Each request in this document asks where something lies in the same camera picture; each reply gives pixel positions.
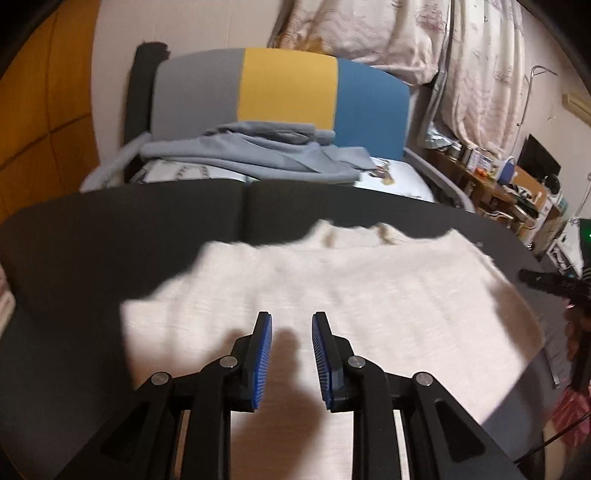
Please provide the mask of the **grey blue garment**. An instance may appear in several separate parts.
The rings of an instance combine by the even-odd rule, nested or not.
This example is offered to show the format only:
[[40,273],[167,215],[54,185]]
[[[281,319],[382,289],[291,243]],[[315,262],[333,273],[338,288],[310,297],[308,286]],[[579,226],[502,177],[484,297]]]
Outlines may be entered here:
[[335,145],[335,132],[307,123],[245,121],[219,125],[190,139],[151,141],[145,160],[216,166],[259,180],[273,174],[322,173],[353,179],[376,168],[363,147]]

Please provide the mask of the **folded pink cloth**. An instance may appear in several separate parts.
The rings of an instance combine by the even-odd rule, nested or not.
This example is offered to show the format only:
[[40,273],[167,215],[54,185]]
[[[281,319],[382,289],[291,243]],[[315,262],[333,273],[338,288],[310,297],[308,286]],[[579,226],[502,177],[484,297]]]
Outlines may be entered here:
[[0,335],[8,326],[16,307],[16,300],[3,268],[0,268]]

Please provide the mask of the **pink patterned curtain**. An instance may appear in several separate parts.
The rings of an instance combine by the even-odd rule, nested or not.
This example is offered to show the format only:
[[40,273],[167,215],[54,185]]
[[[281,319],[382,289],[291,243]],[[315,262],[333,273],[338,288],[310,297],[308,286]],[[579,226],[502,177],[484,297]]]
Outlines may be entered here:
[[297,1],[277,45],[349,59],[412,86],[442,75],[437,111],[461,143],[506,158],[522,112],[517,1]]

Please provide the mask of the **white printed seat cushion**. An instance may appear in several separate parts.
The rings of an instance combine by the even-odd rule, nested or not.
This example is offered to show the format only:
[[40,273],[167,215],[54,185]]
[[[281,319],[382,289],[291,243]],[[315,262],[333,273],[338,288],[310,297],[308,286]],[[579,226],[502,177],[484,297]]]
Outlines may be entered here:
[[[370,171],[353,170],[356,177],[322,173],[273,174],[272,180],[294,180],[332,185],[353,185],[370,191],[398,195],[435,203],[435,194],[419,173],[407,163],[373,157],[376,168]],[[236,180],[242,183],[259,178],[211,165],[155,160],[148,162],[132,183],[157,183],[180,180]]]

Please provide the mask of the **cream knit sweater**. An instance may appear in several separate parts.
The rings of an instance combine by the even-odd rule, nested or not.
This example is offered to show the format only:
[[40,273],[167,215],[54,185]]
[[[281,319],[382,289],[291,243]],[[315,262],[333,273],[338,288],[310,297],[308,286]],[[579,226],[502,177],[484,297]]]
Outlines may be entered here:
[[386,224],[315,224],[303,239],[211,242],[187,272],[121,306],[135,384],[200,370],[273,318],[263,402],[231,426],[235,479],[347,479],[353,418],[322,402],[311,318],[383,370],[426,371],[477,421],[501,404],[544,343],[536,315],[493,260],[457,231],[414,239]]

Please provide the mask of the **wooden desk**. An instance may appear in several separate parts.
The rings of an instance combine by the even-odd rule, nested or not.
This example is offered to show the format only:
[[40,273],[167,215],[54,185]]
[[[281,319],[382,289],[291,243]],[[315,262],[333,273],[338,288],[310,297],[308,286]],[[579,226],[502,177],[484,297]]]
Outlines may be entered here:
[[437,150],[430,150],[427,160],[470,198],[479,215],[513,231],[530,250],[545,250],[563,226],[561,211],[543,191],[534,195],[534,206],[538,212],[534,218],[523,208],[523,202],[507,188],[467,171],[458,160]]

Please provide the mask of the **grey yellow blue chair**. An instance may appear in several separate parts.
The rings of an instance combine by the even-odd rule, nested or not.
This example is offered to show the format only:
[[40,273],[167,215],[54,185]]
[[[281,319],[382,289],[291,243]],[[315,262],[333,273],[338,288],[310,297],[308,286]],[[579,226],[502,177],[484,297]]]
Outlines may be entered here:
[[[375,68],[321,54],[270,48],[217,49],[169,58],[156,71],[150,141],[181,140],[245,121],[307,123],[335,132],[335,145],[402,161],[459,208],[469,197],[406,146],[410,89]],[[120,182],[127,146],[93,170],[82,190]]]

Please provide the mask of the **black rolled mat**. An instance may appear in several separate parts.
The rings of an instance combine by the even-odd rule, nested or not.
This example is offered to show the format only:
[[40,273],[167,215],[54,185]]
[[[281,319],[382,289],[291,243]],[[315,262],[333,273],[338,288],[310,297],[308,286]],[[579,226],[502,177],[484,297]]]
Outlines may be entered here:
[[135,50],[129,73],[124,108],[123,142],[132,149],[123,168],[123,181],[131,184],[140,174],[144,161],[139,150],[151,140],[150,123],[156,71],[169,58],[168,46],[162,42],[144,42]]

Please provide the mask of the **black monitor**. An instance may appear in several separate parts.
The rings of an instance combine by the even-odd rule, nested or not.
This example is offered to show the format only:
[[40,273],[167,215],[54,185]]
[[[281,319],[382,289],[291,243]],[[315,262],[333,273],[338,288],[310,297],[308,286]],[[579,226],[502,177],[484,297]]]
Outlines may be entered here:
[[533,135],[525,140],[517,165],[540,183],[559,181],[560,164]]

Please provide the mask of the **white air conditioner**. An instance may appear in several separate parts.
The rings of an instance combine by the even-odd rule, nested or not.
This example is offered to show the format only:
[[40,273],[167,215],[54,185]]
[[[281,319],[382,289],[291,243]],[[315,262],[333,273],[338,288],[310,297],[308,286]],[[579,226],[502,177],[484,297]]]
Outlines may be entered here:
[[562,104],[567,111],[583,122],[587,124],[591,122],[591,105],[589,101],[576,94],[566,93],[562,95]]

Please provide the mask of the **wooden wardrobe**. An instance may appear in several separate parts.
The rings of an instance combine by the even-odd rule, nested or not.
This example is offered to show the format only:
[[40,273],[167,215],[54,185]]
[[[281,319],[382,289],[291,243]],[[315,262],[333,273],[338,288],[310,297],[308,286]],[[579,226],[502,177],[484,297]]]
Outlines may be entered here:
[[65,1],[1,79],[1,216],[75,193],[99,164],[91,105],[97,1]]

